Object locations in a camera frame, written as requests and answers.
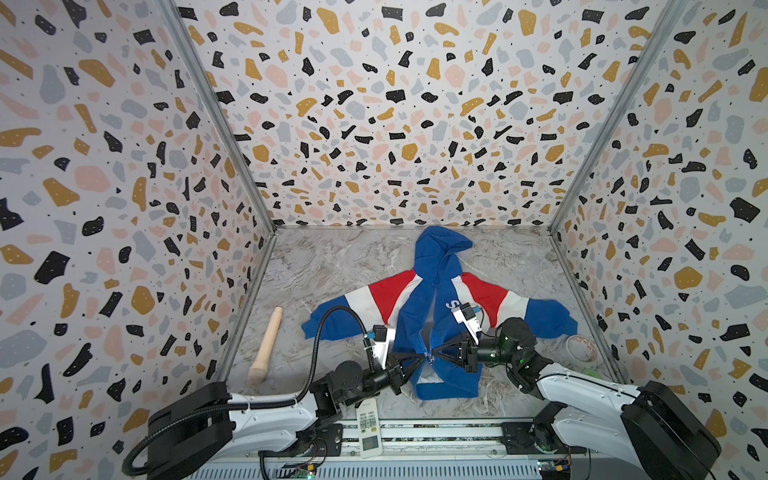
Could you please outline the green round cap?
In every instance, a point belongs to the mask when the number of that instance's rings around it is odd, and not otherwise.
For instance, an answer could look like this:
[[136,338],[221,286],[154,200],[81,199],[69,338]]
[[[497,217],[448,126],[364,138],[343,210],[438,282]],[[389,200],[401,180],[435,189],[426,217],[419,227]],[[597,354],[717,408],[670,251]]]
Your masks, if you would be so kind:
[[602,379],[602,375],[597,370],[594,370],[594,369],[591,369],[591,368],[584,369],[582,371],[582,373],[584,375],[587,375],[587,376],[590,376],[590,377],[593,377],[593,378],[596,378],[596,379]]

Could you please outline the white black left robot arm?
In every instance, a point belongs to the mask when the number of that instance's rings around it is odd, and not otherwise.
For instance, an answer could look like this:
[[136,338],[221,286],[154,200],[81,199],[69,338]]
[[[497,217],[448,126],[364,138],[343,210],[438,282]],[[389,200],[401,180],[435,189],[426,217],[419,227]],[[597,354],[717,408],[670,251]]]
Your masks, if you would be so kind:
[[348,406],[390,389],[398,394],[426,357],[396,353],[387,366],[339,364],[309,386],[300,401],[290,396],[243,396],[211,383],[150,417],[144,473],[148,479],[184,479],[210,460],[264,453],[298,456],[342,416]]

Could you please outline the aluminium mounting rail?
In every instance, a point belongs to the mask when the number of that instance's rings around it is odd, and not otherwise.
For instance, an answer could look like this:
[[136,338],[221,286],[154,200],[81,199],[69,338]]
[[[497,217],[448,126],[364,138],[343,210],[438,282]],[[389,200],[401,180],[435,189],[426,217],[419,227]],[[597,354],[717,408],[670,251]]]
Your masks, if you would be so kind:
[[515,419],[383,420],[383,454],[360,456],[358,424],[344,426],[339,457],[255,453],[218,458],[194,479],[643,479],[645,473],[599,451],[509,455],[500,442],[503,422]]

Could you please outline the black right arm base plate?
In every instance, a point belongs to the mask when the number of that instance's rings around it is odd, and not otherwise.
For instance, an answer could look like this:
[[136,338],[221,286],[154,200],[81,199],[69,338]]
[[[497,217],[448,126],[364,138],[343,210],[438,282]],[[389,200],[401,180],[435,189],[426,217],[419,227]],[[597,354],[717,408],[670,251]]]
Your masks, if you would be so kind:
[[566,445],[552,425],[533,421],[510,421],[500,424],[500,442],[509,455],[586,454],[584,447]]

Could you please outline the right aluminium corner post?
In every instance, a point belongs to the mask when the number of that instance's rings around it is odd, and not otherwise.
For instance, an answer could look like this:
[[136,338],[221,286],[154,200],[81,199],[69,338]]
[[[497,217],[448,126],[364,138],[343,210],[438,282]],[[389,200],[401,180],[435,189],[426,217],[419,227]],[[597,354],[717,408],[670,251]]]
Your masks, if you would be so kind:
[[655,64],[662,47],[682,17],[687,5],[688,1],[685,0],[670,0],[664,5],[651,32],[651,36],[638,57],[636,66],[630,72],[627,81],[616,98],[614,106],[598,130],[598,134],[590,146],[586,159],[573,176],[573,182],[548,227],[548,233],[552,238],[556,237],[556,232],[565,224],[568,214],[577,202],[581,190],[589,183],[589,175],[594,170],[601,154],[612,138],[613,132],[619,126],[621,119],[633,104],[633,98],[642,86],[648,70]]

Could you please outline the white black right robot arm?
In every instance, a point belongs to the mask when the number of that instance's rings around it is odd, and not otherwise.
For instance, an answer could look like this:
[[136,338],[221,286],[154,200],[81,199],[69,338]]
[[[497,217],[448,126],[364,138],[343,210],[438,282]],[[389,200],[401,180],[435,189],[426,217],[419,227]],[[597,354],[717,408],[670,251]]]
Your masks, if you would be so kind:
[[583,447],[642,469],[651,479],[711,479],[719,442],[666,385],[621,385],[570,370],[537,352],[521,318],[490,336],[463,333],[434,349],[435,357],[466,373],[504,367],[513,386],[546,401],[511,445],[559,454]]

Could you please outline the beige wooden rolling pin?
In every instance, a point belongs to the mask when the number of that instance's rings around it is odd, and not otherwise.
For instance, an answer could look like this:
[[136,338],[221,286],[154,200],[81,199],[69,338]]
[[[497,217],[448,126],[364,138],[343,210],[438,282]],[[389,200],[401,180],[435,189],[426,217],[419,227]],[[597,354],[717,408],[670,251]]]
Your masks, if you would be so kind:
[[270,317],[259,351],[248,370],[247,381],[250,386],[261,384],[269,372],[269,363],[282,323],[284,309],[276,307]]

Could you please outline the blue red white jacket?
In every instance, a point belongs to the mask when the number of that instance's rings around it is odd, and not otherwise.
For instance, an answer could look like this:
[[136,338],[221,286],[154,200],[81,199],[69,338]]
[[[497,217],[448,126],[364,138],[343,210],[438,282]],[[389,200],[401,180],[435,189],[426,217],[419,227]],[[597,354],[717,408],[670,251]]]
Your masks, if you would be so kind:
[[524,297],[464,272],[458,255],[472,246],[447,228],[425,229],[411,269],[321,304],[302,326],[306,338],[342,340],[386,325],[396,332],[394,351],[427,356],[466,332],[453,314],[464,303],[481,309],[485,330],[519,317],[538,338],[576,334],[578,324],[561,303]]

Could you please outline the left aluminium corner post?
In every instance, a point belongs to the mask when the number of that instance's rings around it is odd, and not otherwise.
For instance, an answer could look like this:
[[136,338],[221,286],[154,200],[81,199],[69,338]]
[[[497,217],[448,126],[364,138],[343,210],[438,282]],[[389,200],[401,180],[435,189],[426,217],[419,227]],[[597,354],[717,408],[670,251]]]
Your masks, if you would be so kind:
[[203,65],[194,48],[193,41],[189,37],[178,12],[177,5],[171,0],[158,0],[156,4],[163,21],[168,27],[169,36],[177,47],[178,54],[189,71],[191,81],[199,93],[202,104],[208,111],[211,117],[211,122],[219,134],[221,141],[234,164],[234,168],[243,183],[244,190],[254,206],[258,225],[264,230],[265,235],[268,238],[271,238],[275,235],[276,227],[268,215],[267,208],[262,201],[251,171],[244,160],[243,153],[238,148],[234,133],[220,107],[215,90],[207,79]]

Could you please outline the aluminium corner post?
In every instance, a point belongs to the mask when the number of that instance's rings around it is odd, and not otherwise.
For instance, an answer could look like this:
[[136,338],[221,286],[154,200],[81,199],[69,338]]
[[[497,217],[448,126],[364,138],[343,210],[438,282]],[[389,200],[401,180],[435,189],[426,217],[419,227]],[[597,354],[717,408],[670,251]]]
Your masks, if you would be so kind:
[[651,36],[638,57],[636,66],[630,72],[627,81],[616,98],[614,106],[598,130],[598,134],[590,146],[586,159],[573,176],[573,182],[548,227],[548,233],[552,238],[556,237],[556,232],[565,224],[568,214],[577,202],[581,190],[589,183],[589,175],[594,170],[601,154],[612,138],[613,132],[619,126],[621,119],[633,104],[633,98],[642,86],[648,70],[655,64],[662,47],[682,17],[687,5],[688,1],[685,0],[670,0],[664,5],[651,32]]
[[193,41],[189,37],[178,12],[177,5],[171,0],[158,0],[156,4],[163,21],[168,27],[169,36],[177,47],[178,54],[189,71],[191,81],[199,93],[202,104],[208,111],[211,117],[211,122],[219,134],[221,141],[234,164],[234,168],[243,183],[244,190],[254,206],[258,225],[264,230],[265,235],[268,238],[271,238],[275,235],[276,227],[268,215],[267,208],[262,201],[251,171],[244,160],[243,153],[238,148],[234,133],[220,107],[215,90],[207,79],[203,65],[194,48]]

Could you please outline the white remote control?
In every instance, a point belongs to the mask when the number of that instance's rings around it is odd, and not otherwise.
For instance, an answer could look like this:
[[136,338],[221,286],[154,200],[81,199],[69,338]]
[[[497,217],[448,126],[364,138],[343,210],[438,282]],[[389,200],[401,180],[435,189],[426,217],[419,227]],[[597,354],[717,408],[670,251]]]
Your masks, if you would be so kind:
[[360,456],[363,459],[383,454],[381,427],[375,398],[369,398],[356,408]]

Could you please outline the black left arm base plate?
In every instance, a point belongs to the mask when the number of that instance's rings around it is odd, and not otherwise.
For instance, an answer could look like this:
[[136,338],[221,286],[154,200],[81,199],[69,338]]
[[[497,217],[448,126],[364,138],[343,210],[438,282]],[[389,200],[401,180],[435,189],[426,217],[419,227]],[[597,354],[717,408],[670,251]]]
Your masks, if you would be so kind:
[[343,435],[344,426],[340,423],[310,427],[297,432],[295,441],[280,454],[287,457],[297,457],[305,453],[320,457],[339,457]]

